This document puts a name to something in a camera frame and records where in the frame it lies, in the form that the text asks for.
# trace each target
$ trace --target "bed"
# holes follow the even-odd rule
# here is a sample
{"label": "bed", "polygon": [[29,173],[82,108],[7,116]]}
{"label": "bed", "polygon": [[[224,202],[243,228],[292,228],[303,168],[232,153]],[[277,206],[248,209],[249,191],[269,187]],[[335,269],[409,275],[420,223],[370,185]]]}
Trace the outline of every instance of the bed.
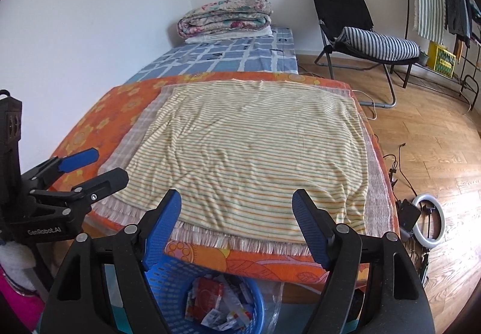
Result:
{"label": "bed", "polygon": [[[232,79],[302,82],[306,85],[345,90],[349,93],[349,96],[355,99],[349,86],[343,82],[289,73],[211,72],[130,82],[110,90],[92,107],[59,145],[54,152],[55,156],[66,156],[83,149],[96,147],[100,152],[100,159],[95,164],[84,167],[75,173],[65,175],[59,179],[54,188],[57,190],[69,190],[72,186],[97,175],[100,166],[114,153],[142,111],[159,96],[163,87],[175,84]],[[370,137],[375,162],[381,169],[382,176],[376,183],[383,185],[389,192],[389,196],[384,203],[384,209],[388,210],[388,214],[384,215],[383,220],[389,223],[388,229],[385,229],[385,231],[393,230],[399,232],[394,196],[390,188],[387,170],[382,161],[381,150],[377,141],[372,139],[374,134],[357,101],[356,106]],[[102,203],[96,203],[89,215],[89,221],[106,233],[121,229],[126,222],[129,222],[129,219],[135,221],[135,216],[125,215],[125,213],[121,213],[122,220],[119,221],[119,217],[116,217],[115,208],[110,208],[108,213],[105,212],[105,209],[106,206]],[[169,241],[166,253],[218,271],[266,280],[316,284],[322,287],[327,277],[326,271],[313,262],[311,256],[307,255],[245,252],[180,242],[175,239]],[[362,264],[359,268],[358,286],[365,285],[367,273],[367,265]]]}
{"label": "bed", "polygon": [[198,72],[297,73],[292,31],[273,27],[272,35],[175,47],[142,68],[127,83]]}

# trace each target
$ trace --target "pink object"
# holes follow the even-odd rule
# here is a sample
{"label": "pink object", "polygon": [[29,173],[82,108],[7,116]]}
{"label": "pink object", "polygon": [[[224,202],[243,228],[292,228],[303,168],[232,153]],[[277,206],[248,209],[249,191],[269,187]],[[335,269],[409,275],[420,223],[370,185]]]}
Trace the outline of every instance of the pink object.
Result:
{"label": "pink object", "polygon": [[5,279],[2,268],[0,268],[0,292],[5,297],[10,308],[14,310],[18,319],[28,330],[33,331],[37,327],[40,314],[45,307],[42,299],[38,296],[19,295]]}

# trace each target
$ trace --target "blue gripper pad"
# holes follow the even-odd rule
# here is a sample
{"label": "blue gripper pad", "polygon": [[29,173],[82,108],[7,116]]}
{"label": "blue gripper pad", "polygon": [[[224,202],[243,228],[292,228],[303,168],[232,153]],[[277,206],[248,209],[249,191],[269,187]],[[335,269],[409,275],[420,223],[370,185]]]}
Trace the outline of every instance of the blue gripper pad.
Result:
{"label": "blue gripper pad", "polygon": [[95,148],[83,150],[76,154],[64,157],[59,164],[59,171],[69,173],[86,165],[95,163],[99,159],[99,151]]}
{"label": "blue gripper pad", "polygon": [[331,265],[331,259],[327,251],[328,239],[320,230],[314,217],[318,210],[304,189],[294,192],[293,213],[307,243],[307,247],[309,247],[314,261],[328,270]]}
{"label": "blue gripper pad", "polygon": [[165,245],[174,229],[182,208],[182,198],[177,190],[169,190],[155,210],[161,210],[157,222],[145,242],[145,254],[142,260],[148,271],[164,253]]}

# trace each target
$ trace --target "hanging jacket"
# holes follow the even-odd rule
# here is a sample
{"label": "hanging jacket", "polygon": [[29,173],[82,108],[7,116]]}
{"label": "hanging jacket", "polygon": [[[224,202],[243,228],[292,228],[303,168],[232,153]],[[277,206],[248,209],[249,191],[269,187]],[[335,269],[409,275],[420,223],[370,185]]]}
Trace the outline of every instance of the hanging jacket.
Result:
{"label": "hanging jacket", "polygon": [[467,47],[471,37],[471,7],[469,0],[445,0],[446,24],[449,33],[461,36]]}

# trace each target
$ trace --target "yellow crate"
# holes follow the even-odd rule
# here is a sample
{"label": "yellow crate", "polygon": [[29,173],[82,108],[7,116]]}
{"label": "yellow crate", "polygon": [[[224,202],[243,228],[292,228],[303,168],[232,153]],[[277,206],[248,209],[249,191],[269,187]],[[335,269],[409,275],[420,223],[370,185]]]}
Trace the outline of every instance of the yellow crate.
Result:
{"label": "yellow crate", "polygon": [[429,49],[427,50],[427,66],[432,70],[440,73],[443,76],[452,78],[454,67],[456,63],[456,56],[448,52],[443,45],[436,42],[429,42]]}

